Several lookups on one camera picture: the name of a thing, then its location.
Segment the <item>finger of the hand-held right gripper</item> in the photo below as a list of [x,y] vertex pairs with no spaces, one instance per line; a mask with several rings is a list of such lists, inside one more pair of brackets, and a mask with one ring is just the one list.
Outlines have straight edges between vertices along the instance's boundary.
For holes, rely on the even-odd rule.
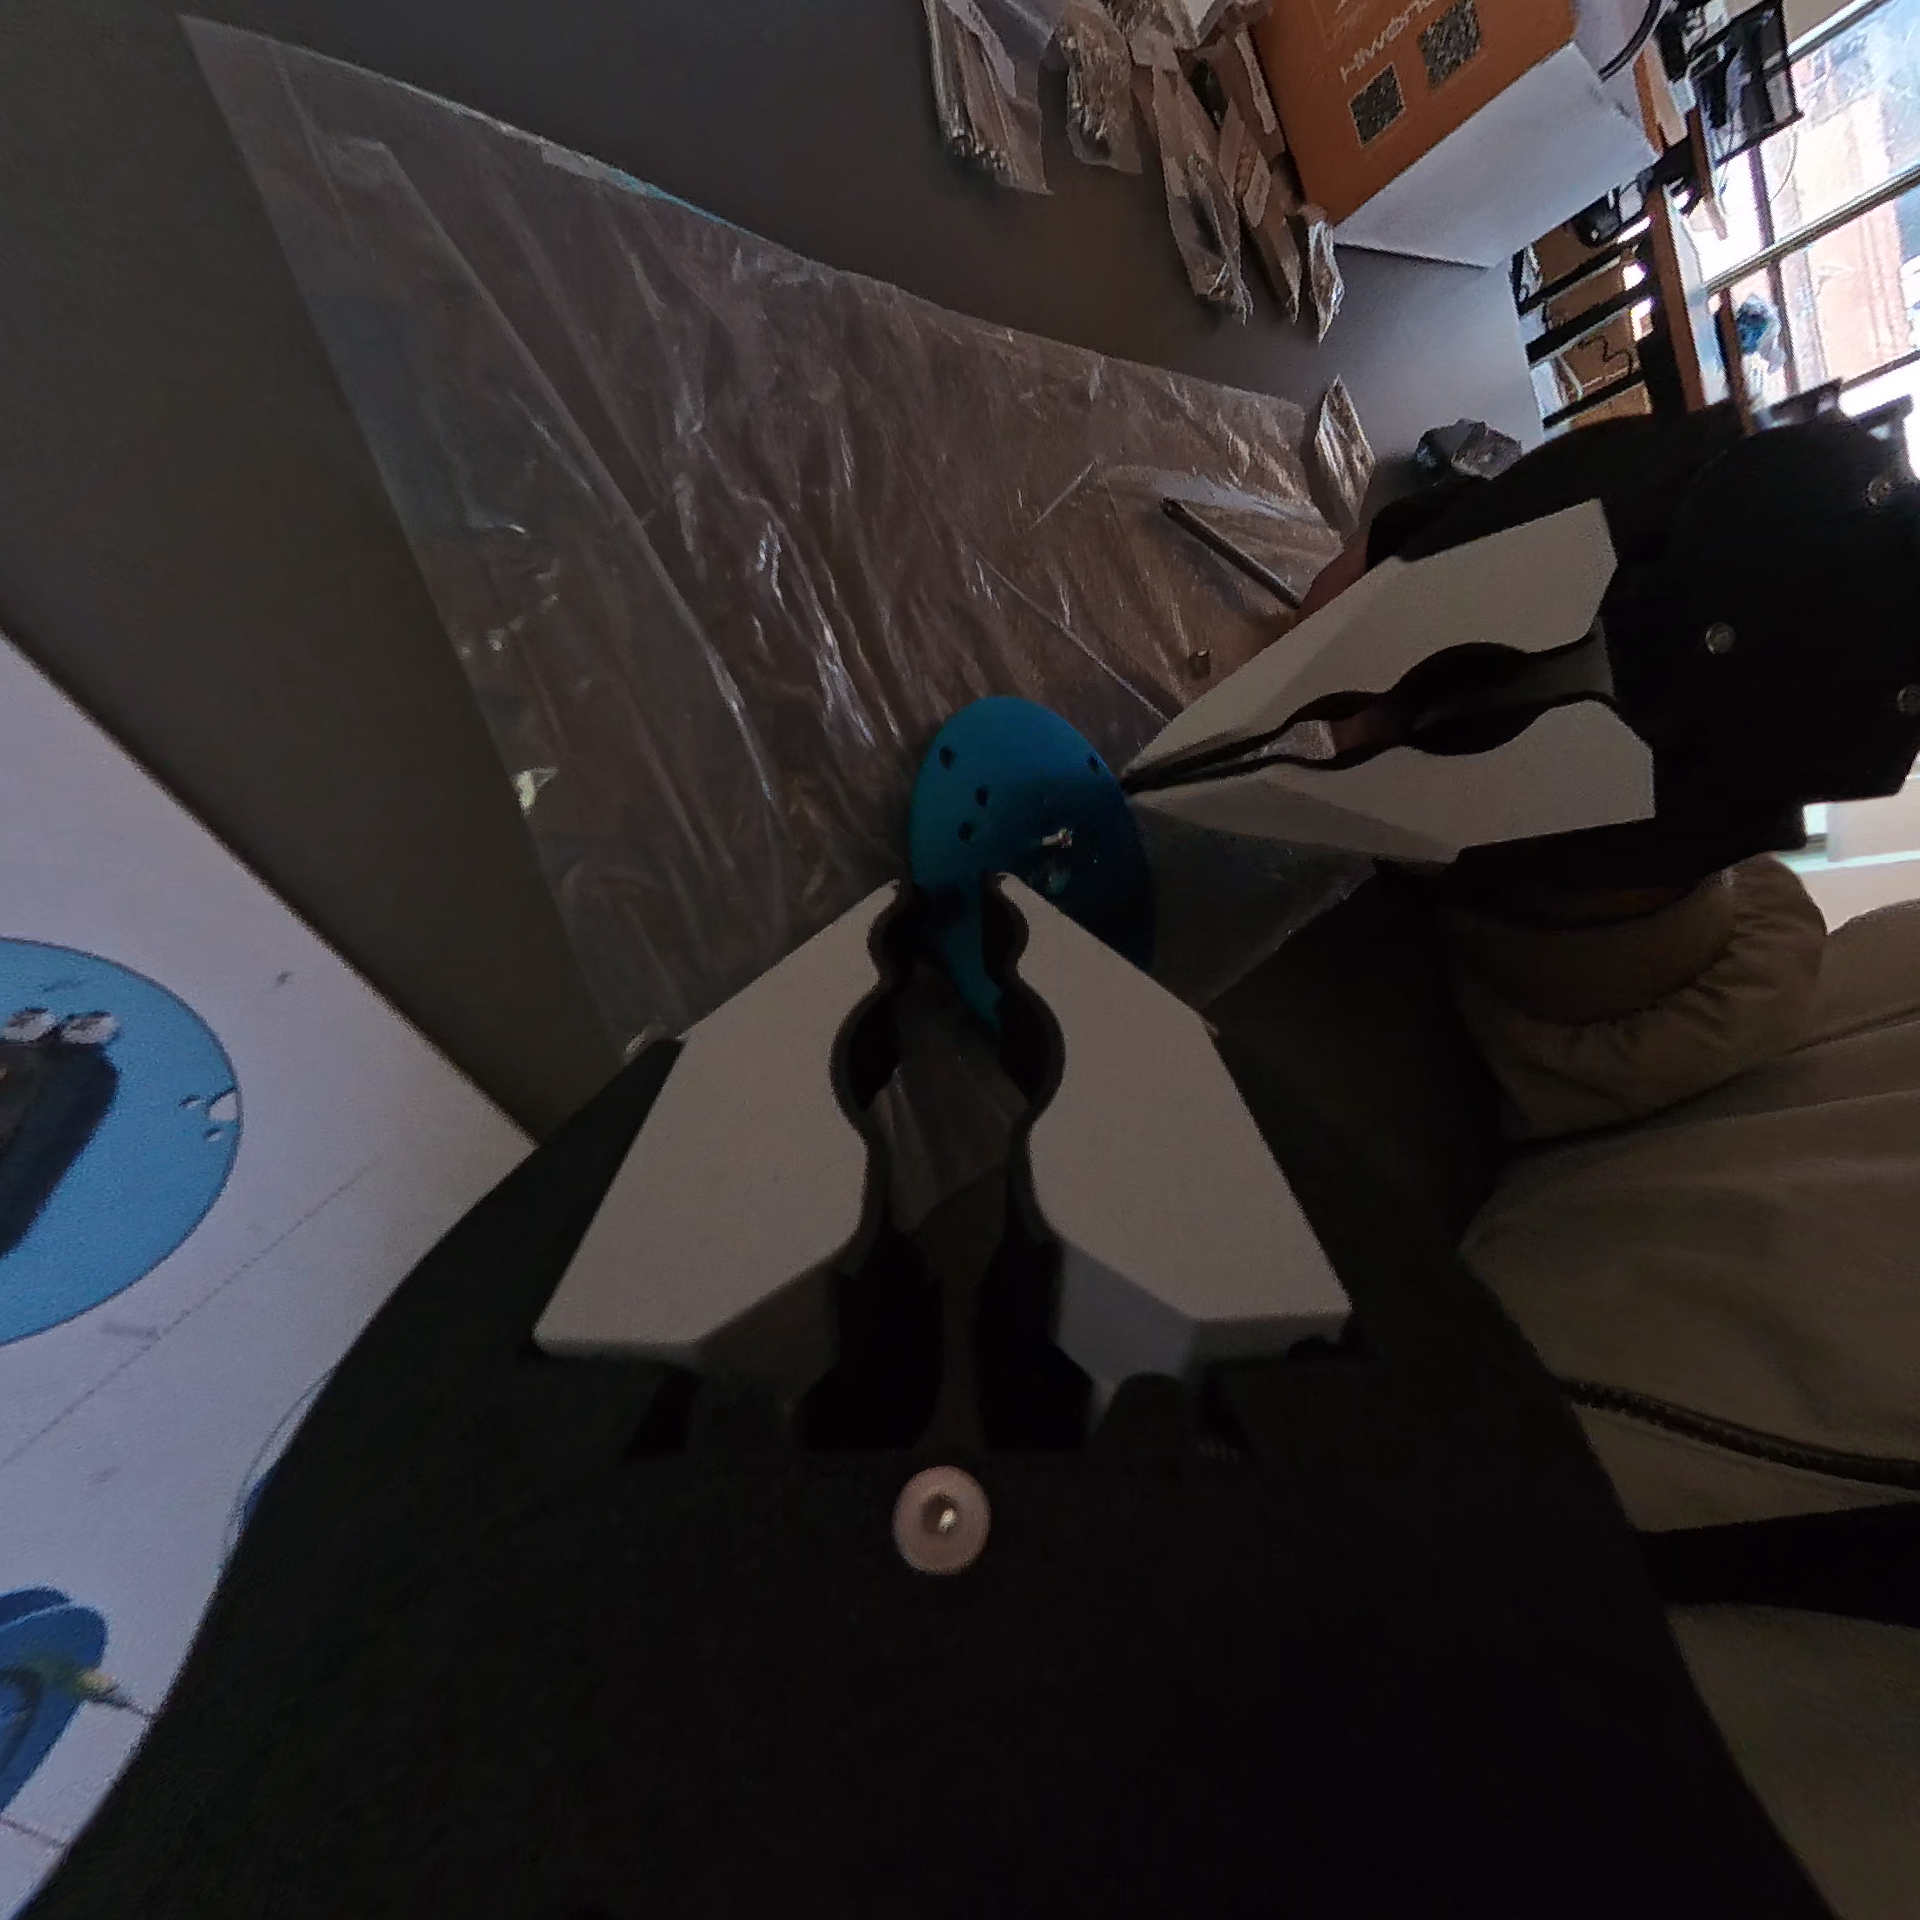
[[1470,847],[1649,821],[1655,755],[1609,702],[1562,702],[1483,755],[1384,748],[1357,768],[1271,761],[1145,788],[1139,808],[1278,847],[1450,867]]
[[1615,583],[1615,536],[1596,497],[1490,530],[1437,556],[1384,556],[1291,636],[1258,649],[1178,722],[1165,722],[1126,768],[1126,788],[1172,788],[1185,775],[1258,755],[1331,695],[1390,695],[1443,655],[1536,662],[1596,636]]

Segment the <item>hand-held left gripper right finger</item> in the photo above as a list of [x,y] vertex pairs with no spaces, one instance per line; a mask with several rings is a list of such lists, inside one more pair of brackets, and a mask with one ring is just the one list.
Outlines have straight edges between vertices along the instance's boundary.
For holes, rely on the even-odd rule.
[[993,1304],[1020,1357],[1106,1417],[1132,1377],[1198,1390],[1218,1364],[1337,1344],[1351,1291],[1212,1026],[1013,874],[993,986],[1020,1086]]

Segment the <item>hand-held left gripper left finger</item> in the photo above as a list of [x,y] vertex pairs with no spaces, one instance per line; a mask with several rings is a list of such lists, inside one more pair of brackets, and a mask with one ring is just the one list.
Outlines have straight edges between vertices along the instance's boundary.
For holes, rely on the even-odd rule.
[[887,1225],[900,914],[907,887],[874,887],[682,1033],[536,1318],[543,1357],[834,1370],[841,1278]]

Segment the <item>orange handled screwdriver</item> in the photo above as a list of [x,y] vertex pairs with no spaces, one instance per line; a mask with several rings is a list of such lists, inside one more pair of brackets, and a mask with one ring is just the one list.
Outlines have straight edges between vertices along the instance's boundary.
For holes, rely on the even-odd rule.
[[1284,609],[1304,609],[1304,596],[1271,569],[1258,563],[1245,543],[1231,543],[1212,516],[1198,516],[1185,497],[1159,497],[1159,516],[1172,530],[1185,530],[1198,550],[1212,550],[1225,569],[1238,569],[1245,583],[1258,583],[1265,596],[1278,596]]

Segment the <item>blue round metal plate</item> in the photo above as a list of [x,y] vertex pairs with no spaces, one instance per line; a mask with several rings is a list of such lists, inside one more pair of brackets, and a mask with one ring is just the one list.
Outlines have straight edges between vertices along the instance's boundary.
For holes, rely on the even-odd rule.
[[[1053,828],[1073,828],[1066,894],[1033,887]],[[927,947],[986,1026],[1000,1026],[980,920],[993,874],[1026,881],[1092,940],[1152,967],[1152,867],[1132,801],[1106,755],[1039,702],[986,695],[940,722],[907,801],[907,874],[927,900]]]

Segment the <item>person's right forearm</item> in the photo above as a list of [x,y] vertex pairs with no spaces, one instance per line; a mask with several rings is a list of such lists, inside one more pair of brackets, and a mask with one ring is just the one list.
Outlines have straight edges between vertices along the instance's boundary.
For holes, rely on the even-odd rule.
[[1688,1106],[1814,1026],[1827,920],[1774,854],[1668,907],[1529,927],[1457,907],[1450,993],[1503,1139],[1582,1139]]

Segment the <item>large window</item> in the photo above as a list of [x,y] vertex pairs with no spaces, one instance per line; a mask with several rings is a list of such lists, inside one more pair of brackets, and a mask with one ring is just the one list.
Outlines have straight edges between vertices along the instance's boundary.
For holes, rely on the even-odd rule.
[[1834,7],[1794,40],[1788,132],[1721,172],[1721,232],[1695,258],[1735,305],[1768,305],[1748,351],[1761,397],[1834,384],[1847,417],[1920,391],[1920,7]]

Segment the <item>orange white cardboard box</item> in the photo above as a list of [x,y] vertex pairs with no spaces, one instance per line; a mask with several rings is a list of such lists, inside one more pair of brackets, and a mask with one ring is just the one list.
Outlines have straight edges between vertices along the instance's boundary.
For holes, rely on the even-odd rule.
[[1271,0],[1251,26],[1304,205],[1337,245],[1503,265],[1609,185],[1642,132],[1642,7]]

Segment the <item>assembly guide booklet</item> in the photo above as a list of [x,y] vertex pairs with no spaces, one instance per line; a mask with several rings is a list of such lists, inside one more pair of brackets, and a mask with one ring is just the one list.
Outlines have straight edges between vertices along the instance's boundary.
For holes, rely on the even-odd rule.
[[530,1139],[13,642],[0,841],[20,1913],[311,1397]]

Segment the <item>pile of small parts bags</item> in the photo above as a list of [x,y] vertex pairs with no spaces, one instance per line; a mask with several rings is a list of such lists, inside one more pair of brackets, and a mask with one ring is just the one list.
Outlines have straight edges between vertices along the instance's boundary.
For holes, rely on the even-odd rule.
[[1251,278],[1324,344],[1344,311],[1331,218],[1304,199],[1251,26],[1271,7],[1178,0],[927,0],[927,86],[947,159],[1046,192],[1046,73],[1066,152],[1165,185],[1198,305],[1251,318]]

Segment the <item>clear plastic bag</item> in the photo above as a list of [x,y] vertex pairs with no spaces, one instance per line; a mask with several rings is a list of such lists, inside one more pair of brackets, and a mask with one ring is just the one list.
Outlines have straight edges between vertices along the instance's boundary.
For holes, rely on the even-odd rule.
[[636,1059],[907,867],[973,695],[1132,761],[1337,556],[1311,424],[940,311],[424,86],[185,20]]

